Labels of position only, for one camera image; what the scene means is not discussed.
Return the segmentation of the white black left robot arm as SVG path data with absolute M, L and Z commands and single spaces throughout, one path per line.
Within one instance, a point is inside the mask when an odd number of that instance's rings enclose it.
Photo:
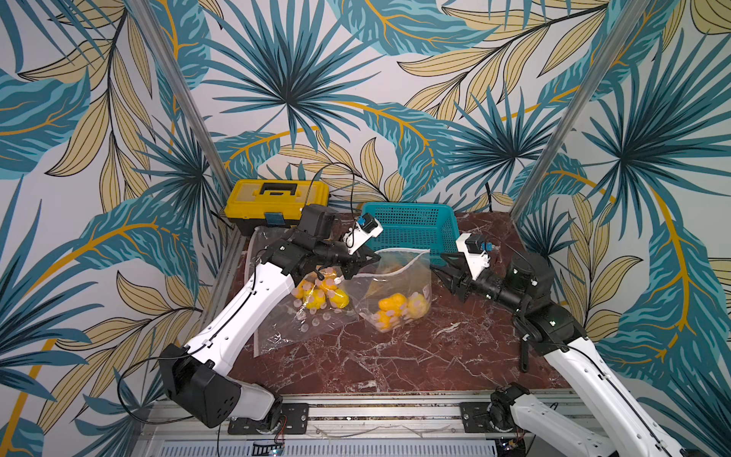
M 238 416 L 274 428 L 280 400 L 271 391 L 231 378 L 239 353 L 272 310 L 312 272 L 336 268 L 350 279 L 378 261 L 367 245 L 383 227 L 365 214 L 331 240 L 336 213 L 321 205 L 303 207 L 298 226 L 270 243 L 251 278 L 205 329 L 179 347 L 162 351 L 159 367 L 164 392 L 208 428 Z

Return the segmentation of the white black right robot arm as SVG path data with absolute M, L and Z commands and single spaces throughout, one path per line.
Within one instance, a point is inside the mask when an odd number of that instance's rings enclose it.
M 491 270 L 487 254 L 446 254 L 432 267 L 461 301 L 469 297 L 506 308 L 523 353 L 535 352 L 563 376 L 602 427 L 603 436 L 548 407 L 528 388 L 512 383 L 490 396 L 477 423 L 508 434 L 528 431 L 565 456 L 696 456 L 665 431 L 609 369 L 584 327 L 553 302 L 555 273 L 543 257 L 515 253 L 504 275 Z

